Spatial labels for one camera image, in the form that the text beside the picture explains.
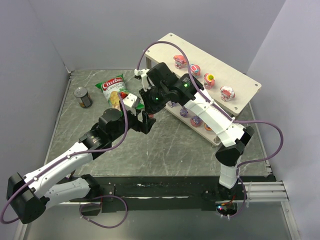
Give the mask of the pink bunny flower ring toy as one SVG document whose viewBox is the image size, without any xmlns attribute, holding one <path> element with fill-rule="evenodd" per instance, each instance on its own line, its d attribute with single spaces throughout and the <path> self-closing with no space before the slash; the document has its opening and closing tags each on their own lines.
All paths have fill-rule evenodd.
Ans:
<svg viewBox="0 0 320 240">
<path fill-rule="evenodd" d="M 173 60 L 174 60 L 174 66 L 177 69 L 183 69 L 187 65 L 187 60 L 183 55 L 174 55 Z"/>
</svg>

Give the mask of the pink striped bunny toy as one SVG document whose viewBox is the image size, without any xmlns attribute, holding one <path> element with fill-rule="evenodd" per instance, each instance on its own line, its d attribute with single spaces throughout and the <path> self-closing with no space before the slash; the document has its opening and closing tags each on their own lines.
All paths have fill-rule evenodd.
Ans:
<svg viewBox="0 0 320 240">
<path fill-rule="evenodd" d="M 197 64 L 191 64 L 190 66 L 190 72 L 194 77 L 199 77 L 201 75 L 201 68 Z"/>
</svg>

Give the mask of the small purple bunny head toy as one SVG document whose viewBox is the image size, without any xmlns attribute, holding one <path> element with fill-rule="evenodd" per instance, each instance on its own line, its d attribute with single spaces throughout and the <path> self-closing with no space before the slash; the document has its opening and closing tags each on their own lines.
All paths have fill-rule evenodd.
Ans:
<svg viewBox="0 0 320 240">
<path fill-rule="evenodd" d="M 189 112 L 188 112 L 188 110 L 183 106 L 183 107 L 180 109 L 179 114 L 180 114 L 181 117 L 187 118 Z"/>
</svg>

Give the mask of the pink cup toy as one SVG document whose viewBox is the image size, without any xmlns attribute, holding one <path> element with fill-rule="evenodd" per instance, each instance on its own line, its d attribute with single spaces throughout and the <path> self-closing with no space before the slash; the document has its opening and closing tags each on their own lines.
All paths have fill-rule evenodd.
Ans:
<svg viewBox="0 0 320 240">
<path fill-rule="evenodd" d="M 211 73 L 204 74 L 204 87 L 210 90 L 215 85 L 215 76 Z"/>
</svg>

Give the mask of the pink white cupcake toy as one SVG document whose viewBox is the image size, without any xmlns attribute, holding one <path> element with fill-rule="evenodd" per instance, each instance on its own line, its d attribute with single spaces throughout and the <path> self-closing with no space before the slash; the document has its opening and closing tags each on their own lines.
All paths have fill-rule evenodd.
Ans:
<svg viewBox="0 0 320 240">
<path fill-rule="evenodd" d="M 236 97 L 235 91 L 229 86 L 222 86 L 220 88 L 220 98 L 224 102 L 229 102 Z"/>
</svg>

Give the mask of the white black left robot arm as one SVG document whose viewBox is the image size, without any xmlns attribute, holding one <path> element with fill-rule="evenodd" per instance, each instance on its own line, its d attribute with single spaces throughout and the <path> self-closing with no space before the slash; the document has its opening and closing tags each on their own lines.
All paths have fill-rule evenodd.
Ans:
<svg viewBox="0 0 320 240">
<path fill-rule="evenodd" d="M 17 219 L 28 224 L 39 218 L 46 209 L 73 199 L 90 198 L 99 190 L 99 184 L 89 174 L 69 183 L 59 183 L 67 174 L 116 147 L 128 130 L 148 134 L 156 122 L 142 111 L 142 121 L 129 110 L 107 109 L 98 122 L 66 152 L 41 168 L 24 176 L 18 172 L 8 179 L 7 207 L 12 207 Z"/>
</svg>

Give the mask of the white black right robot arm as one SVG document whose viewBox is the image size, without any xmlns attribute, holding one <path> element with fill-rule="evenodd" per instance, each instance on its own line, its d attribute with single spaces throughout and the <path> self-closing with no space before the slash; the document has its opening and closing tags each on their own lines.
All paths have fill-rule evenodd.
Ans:
<svg viewBox="0 0 320 240">
<path fill-rule="evenodd" d="M 198 116 L 219 137 L 222 146 L 215 154 L 220 162 L 219 184 L 232 189 L 238 182 L 237 165 L 254 130 L 236 123 L 189 73 L 177 77 L 161 62 L 152 69 L 135 69 L 134 75 L 142 81 L 139 94 L 147 113 L 158 113 L 168 102 L 178 103 Z"/>
</svg>

